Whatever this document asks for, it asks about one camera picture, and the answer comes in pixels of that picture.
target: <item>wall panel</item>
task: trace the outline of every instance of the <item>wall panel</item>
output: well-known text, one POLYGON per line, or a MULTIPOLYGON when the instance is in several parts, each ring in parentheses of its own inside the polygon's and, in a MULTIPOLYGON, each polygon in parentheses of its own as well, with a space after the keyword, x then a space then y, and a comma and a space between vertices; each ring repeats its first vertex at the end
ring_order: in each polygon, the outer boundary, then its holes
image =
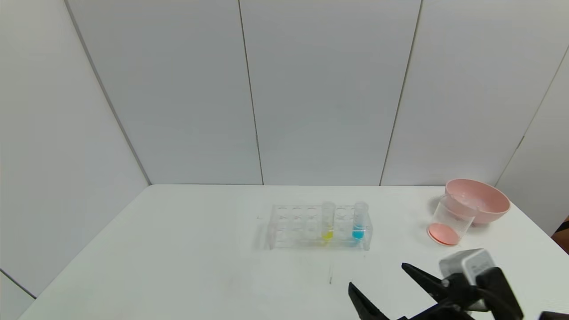
POLYGON ((266 184, 379 185, 419 0, 241 0, 266 184))
POLYGON ((569 44, 565 0, 424 0, 382 184, 496 183, 569 44))

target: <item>panel seam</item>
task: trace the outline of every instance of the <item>panel seam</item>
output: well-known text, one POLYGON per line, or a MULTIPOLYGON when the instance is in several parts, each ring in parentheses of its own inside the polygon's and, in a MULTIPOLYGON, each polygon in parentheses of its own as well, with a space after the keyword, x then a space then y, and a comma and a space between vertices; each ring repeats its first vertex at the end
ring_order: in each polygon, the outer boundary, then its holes
POLYGON ((89 60, 89 64, 91 65, 91 69, 93 70, 93 73, 95 74, 95 78, 97 79, 97 82, 99 83, 99 87, 101 88, 103 95, 105 96, 105 100, 106 100, 107 104, 109 105, 111 112, 113 113, 114 119, 116 120, 118 127, 121 129, 122 135, 124 136, 126 143, 128 144, 128 146, 130 148, 130 151, 133 153, 134 159, 136 160, 138 167, 140 168, 140 170, 142 172, 142 175, 144 175, 146 183, 148 183, 148 185, 151 186, 152 183, 150 182, 150 179, 148 178, 148 175, 146 174, 146 171, 144 170, 144 167, 142 166, 142 162, 140 161, 136 151, 134 150, 133 144, 130 142, 129 136, 126 135, 125 128, 122 125, 121 120, 118 118, 117 111, 115 110, 113 103, 111 102, 110 97, 109 97, 109 95, 105 89, 105 86, 103 85, 103 82, 101 81, 101 77, 99 76, 99 73, 97 72, 97 68, 95 67, 95 64, 93 62, 93 58, 91 57, 89 50, 87 50, 87 44, 85 43, 85 39, 83 38, 81 31, 79 30, 79 25, 77 24, 77 20, 75 20, 75 15, 73 14, 73 11, 71 10, 71 6, 69 5, 69 0, 64 0, 64 2, 65 2, 65 6, 67 7, 67 11, 69 12, 69 17, 71 18, 71 22, 73 23, 75 31, 77 32, 77 36, 79 37, 79 41, 81 42, 81 45, 83 46, 83 50, 85 51, 85 55, 87 56, 87 59, 89 60))
POLYGON ((395 118, 393 118, 393 126, 391 127, 391 135, 389 135, 389 143, 387 144, 387 151, 385 152, 384 167, 381 170, 380 183, 383 182, 385 167, 387 165, 387 158, 389 156, 389 149, 391 149, 391 142, 393 140, 393 133, 395 132, 395 125, 397 123, 397 116, 399 115, 399 107, 401 106, 401 99, 403 97, 403 90, 405 90, 405 84, 407 83, 407 73, 409 72, 409 65, 411 64, 411 56, 413 54, 413 48, 415 47, 415 38, 417 37, 417 30, 419 29, 419 20, 421 17, 421 10, 423 9, 423 0, 419 4, 419 12, 417 12, 417 22, 415 23, 415 31, 413 32, 413 40, 411 41, 411 48, 409 49, 409 58, 407 59, 407 66, 405 68, 405 75, 403 76, 403 83, 401 84, 401 92, 399 93, 399 101, 397 102, 397 109, 395 110, 395 118))
POLYGON ((245 64, 247 66, 247 79, 249 80, 249 96, 251 97, 251 109, 253 111, 253 125, 255 126, 255 141, 257 142, 257 154, 259 155, 259 170, 261 171, 261 185, 265 185, 263 178, 263 165, 261 163, 261 148, 259 146, 259 134, 257 132, 257 119, 255 118, 255 105, 253 103, 253 87, 251 86, 251 73, 249 71, 249 58, 247 57, 247 44, 245 43, 245 28, 243 28, 243 15, 241 14, 241 0, 237 0, 239 6, 239 21, 241 22, 241 35, 243 36, 243 51, 245 52, 245 64))
POLYGON ((9 274, 7 274, 2 268, 0 268, 0 272, 6 276, 6 278, 8 278, 8 280, 12 281, 12 283, 14 283, 16 286, 18 286, 18 288, 20 288, 22 291, 24 291, 25 293, 28 294, 28 296, 32 297, 34 300, 37 299, 35 295, 33 295, 28 289, 24 288, 23 285, 21 285, 18 281, 16 281, 14 278, 12 278, 9 274))

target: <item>test tube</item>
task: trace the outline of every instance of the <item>test tube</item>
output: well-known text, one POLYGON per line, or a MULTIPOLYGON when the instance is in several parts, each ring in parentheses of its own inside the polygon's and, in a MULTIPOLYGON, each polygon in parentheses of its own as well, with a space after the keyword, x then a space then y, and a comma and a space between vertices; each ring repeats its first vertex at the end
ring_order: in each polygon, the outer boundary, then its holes
POLYGON ((354 227, 352 229, 352 237, 356 240, 364 238, 365 217, 368 214, 368 204, 365 202, 356 202, 354 205, 354 227))
POLYGON ((333 202, 322 204, 322 239, 330 240, 334 236, 334 213, 336 205, 333 202))

